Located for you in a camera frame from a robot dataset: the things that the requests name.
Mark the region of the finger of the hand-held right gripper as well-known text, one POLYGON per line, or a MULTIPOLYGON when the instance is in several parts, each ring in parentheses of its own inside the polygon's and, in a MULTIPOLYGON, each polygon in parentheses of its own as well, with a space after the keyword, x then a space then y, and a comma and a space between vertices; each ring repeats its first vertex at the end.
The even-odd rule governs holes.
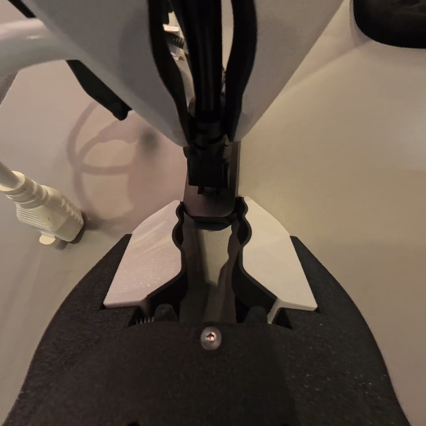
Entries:
POLYGON ((187 146, 184 80, 163 28, 164 1, 24 0, 120 99, 178 146, 187 146))
POLYGON ((341 0, 226 1, 226 119, 241 140, 312 49, 341 0))

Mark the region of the black rounded object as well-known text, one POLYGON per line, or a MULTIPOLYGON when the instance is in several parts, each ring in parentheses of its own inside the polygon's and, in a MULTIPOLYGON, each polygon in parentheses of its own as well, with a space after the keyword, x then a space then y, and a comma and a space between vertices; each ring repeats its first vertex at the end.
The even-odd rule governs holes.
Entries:
POLYGON ((354 0, 354 20, 370 39, 396 47, 426 48, 424 0, 354 0))

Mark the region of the black power strip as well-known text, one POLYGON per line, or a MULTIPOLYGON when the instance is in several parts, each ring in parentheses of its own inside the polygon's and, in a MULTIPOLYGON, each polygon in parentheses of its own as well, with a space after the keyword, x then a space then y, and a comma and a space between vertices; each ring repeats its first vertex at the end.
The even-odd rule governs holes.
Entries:
POLYGON ((241 142, 233 142, 230 159, 230 186, 227 189, 205 188, 189 185, 186 178, 183 197, 184 212, 201 227, 228 226, 236 217, 239 185, 241 142))

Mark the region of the white power plug with cable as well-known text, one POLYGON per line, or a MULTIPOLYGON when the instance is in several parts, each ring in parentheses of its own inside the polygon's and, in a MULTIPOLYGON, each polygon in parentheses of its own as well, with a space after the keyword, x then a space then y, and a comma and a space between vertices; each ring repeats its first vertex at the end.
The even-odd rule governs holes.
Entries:
MULTIPOLYGON (((60 40, 36 18, 1 25, 0 75, 14 76, 21 69, 70 59, 60 40)), ((0 163, 0 189, 16 206, 17 219, 40 232, 40 243, 72 242, 84 227, 80 209, 61 192, 38 184, 0 163)))

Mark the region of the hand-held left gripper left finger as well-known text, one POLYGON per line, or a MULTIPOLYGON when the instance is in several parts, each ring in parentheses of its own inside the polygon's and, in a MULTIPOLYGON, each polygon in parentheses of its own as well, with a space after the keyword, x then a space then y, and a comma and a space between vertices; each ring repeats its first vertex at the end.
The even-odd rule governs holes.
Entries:
POLYGON ((105 296, 105 308, 139 307, 152 317, 157 306, 183 298, 181 208, 181 202, 173 200, 135 228, 105 296))

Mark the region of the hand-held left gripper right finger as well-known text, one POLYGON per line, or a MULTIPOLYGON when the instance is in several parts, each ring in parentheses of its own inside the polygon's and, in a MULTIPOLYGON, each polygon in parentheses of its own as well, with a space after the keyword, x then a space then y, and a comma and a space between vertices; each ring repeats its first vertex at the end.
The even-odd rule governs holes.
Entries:
POLYGON ((237 199, 235 259, 237 322, 254 307, 277 322, 284 309, 314 312, 317 302, 289 232, 249 197, 237 199))

